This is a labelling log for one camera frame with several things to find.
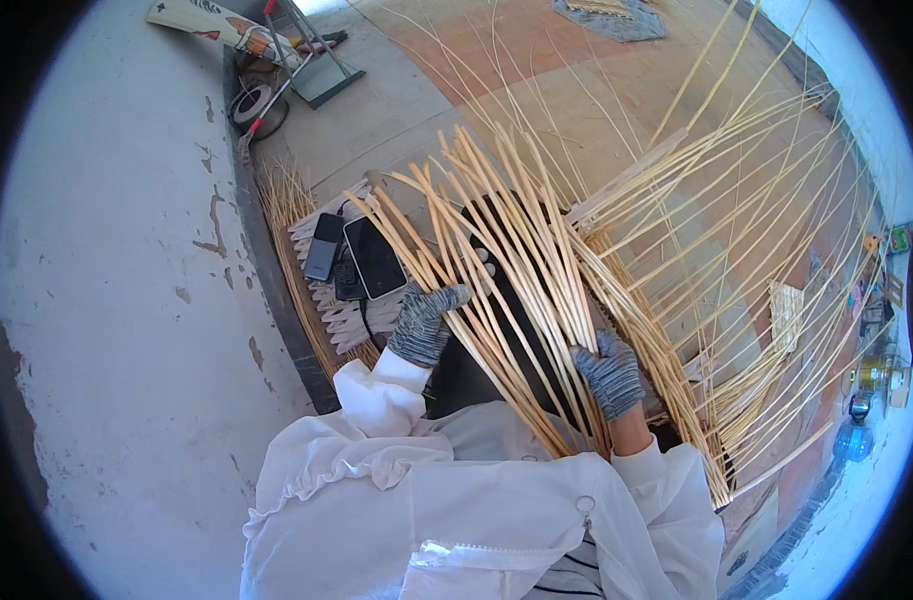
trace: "concrete floor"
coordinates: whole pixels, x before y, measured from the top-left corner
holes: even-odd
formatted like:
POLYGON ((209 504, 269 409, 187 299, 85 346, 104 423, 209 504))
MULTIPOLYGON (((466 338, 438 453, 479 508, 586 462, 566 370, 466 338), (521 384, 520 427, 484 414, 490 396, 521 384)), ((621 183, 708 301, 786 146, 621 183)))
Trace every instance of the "concrete floor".
MULTIPOLYGON (((291 110, 285 123, 270 138, 256 144, 256 151, 267 157, 295 157, 314 196, 324 202, 360 180, 367 169, 408 173, 408 163, 422 164, 427 155, 438 156, 437 131, 450 132, 453 125, 468 127, 492 149, 492 135, 479 112, 484 109, 500 115, 502 107, 508 105, 509 90, 523 112, 536 122, 535 127, 546 131, 543 142, 560 164, 567 164, 562 145, 569 144, 575 162, 583 165, 585 186, 592 192, 641 154, 640 145, 632 137, 645 145, 655 132, 725 9, 723 3, 714 0, 666 0, 651 6, 666 24, 666 39, 618 43, 586 33, 561 18, 551 10, 548 0, 505 0, 498 4, 483 0, 327 0, 307 8, 307 13, 323 32, 349 32, 350 39, 338 52, 365 69, 367 75, 315 112, 299 98, 289 98, 291 110), (458 68, 451 65, 426 31, 436 32, 460 54, 464 64, 458 68), (551 125, 539 108, 540 95, 564 139, 550 132, 551 125), (604 111, 631 139, 625 143, 620 140, 604 111)), ((666 124, 665 134, 686 125, 686 118, 699 106, 726 64, 743 24, 733 17, 721 30, 718 43, 706 56, 709 68, 696 72, 681 99, 681 109, 666 124)), ((714 129, 750 90, 773 56, 751 31, 705 117, 691 130, 690 139, 714 129)), ((783 66, 772 70, 760 91, 771 98, 800 93, 783 66)), ((824 133, 831 126, 830 121, 811 110, 803 115, 800 132, 824 133)), ((773 147, 786 147, 792 129, 790 124, 788 129, 778 130, 783 139, 773 141, 773 147)), ((761 155, 769 157, 772 153, 761 155)), ((834 163, 836 156, 838 153, 827 163, 834 163)), ((752 161, 749 157, 747 168, 752 168, 752 161)), ((765 173, 762 171, 761 176, 769 177, 765 173)), ((703 177, 708 181, 715 175, 708 170, 703 177)), ((847 161, 842 184, 846 186, 855 176, 855 166, 847 161)), ((806 183, 807 191, 815 190, 825 178, 826 169, 814 172, 806 183)), ((703 181, 690 185, 697 188, 703 181)), ((428 235, 423 199, 399 183, 391 182, 388 191, 416 229, 428 235)), ((695 189, 681 191, 686 197, 695 189)), ((801 200, 794 208, 786 211, 773 228, 759 232, 758 237, 765 238, 762 244, 749 250, 750 240, 743 244, 746 259, 734 267, 728 278, 734 287, 748 277, 752 279, 761 262, 775 265, 796 245, 806 221, 798 220, 797 215, 809 212, 811 207, 801 200)), ((718 211, 707 211, 688 234, 696 237, 719 216, 718 211)), ((823 258, 846 222, 846 218, 834 216, 825 232, 814 240, 812 246, 823 258)), ((650 242, 644 237, 630 244, 626 261, 640 258, 638 254, 650 242)), ((726 240, 721 239, 720 243, 725 244, 726 240)), ((791 279, 798 282, 794 285, 802 287, 806 271, 802 261, 795 265, 791 279)), ((755 286, 761 284, 751 280, 743 292, 749 294, 756 289, 758 293, 755 286)), ((741 314, 745 317, 747 310, 752 314, 756 307, 743 305, 741 314)), ((767 321, 768 312, 764 311, 755 323, 757 330, 766 327, 767 321)), ((844 358, 855 343, 855 338, 847 342, 844 358)), ((838 416, 843 396, 839 386, 829 386, 818 405, 814 402, 804 410, 768 454, 747 470, 746 479, 786 455, 826 418, 838 416)), ((832 435, 824 436, 821 443, 812 446, 781 474, 723 511, 727 549, 723 558, 726 568, 721 570, 719 581, 721 592, 738 580, 786 528, 826 470, 831 443, 832 435), (744 552, 742 562, 730 569, 744 552)))

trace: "gloved hand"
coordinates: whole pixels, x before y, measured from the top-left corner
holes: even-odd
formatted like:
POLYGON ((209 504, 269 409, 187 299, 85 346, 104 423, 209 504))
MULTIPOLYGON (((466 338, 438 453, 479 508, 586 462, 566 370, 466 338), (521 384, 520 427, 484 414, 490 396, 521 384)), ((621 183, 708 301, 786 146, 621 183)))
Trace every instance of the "gloved hand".
POLYGON ((596 397, 607 423, 622 417, 642 400, 640 367, 636 353, 615 329, 597 329, 600 358, 582 346, 570 348, 570 356, 596 397))
POLYGON ((424 294, 416 282, 410 282, 402 299, 396 331, 386 347, 418 367, 436 366, 450 339, 450 330, 440 317, 465 305, 471 294, 470 287, 462 283, 424 294))

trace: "white jacket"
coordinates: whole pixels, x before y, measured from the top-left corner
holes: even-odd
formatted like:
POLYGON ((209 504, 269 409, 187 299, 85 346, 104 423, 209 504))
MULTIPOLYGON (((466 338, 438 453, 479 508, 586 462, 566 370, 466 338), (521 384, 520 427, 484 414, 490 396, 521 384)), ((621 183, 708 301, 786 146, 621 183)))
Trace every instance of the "white jacket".
POLYGON ((600 595, 716 597, 723 528, 692 446, 550 460, 505 402, 422 418, 428 377, 389 350, 354 361, 343 410, 270 443, 241 598, 522 598, 587 531, 600 595))

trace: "woven wicker section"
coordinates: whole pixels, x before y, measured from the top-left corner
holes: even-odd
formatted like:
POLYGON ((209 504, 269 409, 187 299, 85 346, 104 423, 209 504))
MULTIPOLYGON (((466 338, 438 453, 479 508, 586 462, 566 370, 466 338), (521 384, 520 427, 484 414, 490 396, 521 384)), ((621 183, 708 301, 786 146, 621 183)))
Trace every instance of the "woven wicker section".
POLYGON ((783 352, 793 352, 803 318, 803 290, 770 280, 769 312, 773 321, 772 343, 783 352))
POLYGON ((620 0, 567 0, 572 10, 583 10, 587 13, 604 13, 616 17, 633 18, 633 15, 620 0))

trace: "black phone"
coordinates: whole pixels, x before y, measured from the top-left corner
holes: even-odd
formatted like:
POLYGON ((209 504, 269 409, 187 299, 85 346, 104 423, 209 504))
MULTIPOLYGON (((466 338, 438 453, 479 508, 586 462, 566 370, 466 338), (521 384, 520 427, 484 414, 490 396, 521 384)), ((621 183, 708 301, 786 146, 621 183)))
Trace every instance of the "black phone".
POLYGON ((406 285, 400 258, 368 217, 346 223, 343 234, 367 298, 376 300, 406 285))
POLYGON ((313 240, 309 243, 309 255, 303 266, 303 275, 307 279, 329 281, 332 277, 333 261, 336 251, 343 240, 343 217, 329 212, 321 212, 313 231, 313 240))

